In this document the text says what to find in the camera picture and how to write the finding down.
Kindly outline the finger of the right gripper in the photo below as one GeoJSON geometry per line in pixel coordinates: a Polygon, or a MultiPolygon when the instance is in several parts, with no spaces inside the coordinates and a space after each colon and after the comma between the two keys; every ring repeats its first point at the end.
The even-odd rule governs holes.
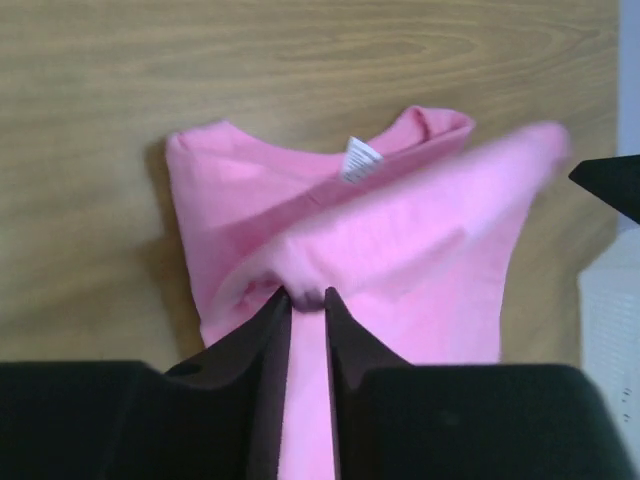
{"type": "Polygon", "coordinates": [[[640,216],[639,155],[580,162],[569,179],[635,223],[640,216]]]}

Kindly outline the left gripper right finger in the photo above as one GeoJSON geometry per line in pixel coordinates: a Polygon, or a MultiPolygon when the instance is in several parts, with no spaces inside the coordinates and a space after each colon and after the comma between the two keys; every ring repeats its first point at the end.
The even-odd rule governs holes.
{"type": "Polygon", "coordinates": [[[376,479],[370,396],[362,382],[369,373],[411,364],[363,327],[335,288],[326,290],[324,307],[335,477],[376,479]]]}

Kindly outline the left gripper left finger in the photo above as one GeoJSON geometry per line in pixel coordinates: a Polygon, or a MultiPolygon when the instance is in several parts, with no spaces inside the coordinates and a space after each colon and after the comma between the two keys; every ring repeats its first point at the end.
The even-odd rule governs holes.
{"type": "Polygon", "coordinates": [[[175,404],[170,478],[277,478],[291,329],[291,300],[278,290],[243,325],[167,371],[187,388],[175,404]]]}

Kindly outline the pink t shirt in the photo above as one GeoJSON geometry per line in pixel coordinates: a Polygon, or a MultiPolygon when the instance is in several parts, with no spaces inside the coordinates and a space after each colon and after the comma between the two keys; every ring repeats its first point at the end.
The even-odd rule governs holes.
{"type": "Polygon", "coordinates": [[[299,306],[280,478],[334,475],[326,289],[411,363],[499,360],[510,258],[570,141],[562,125],[541,122],[469,150],[473,128],[463,113],[413,106],[337,154],[270,145],[228,122],[168,138],[204,343],[238,328],[279,288],[299,306]]]}

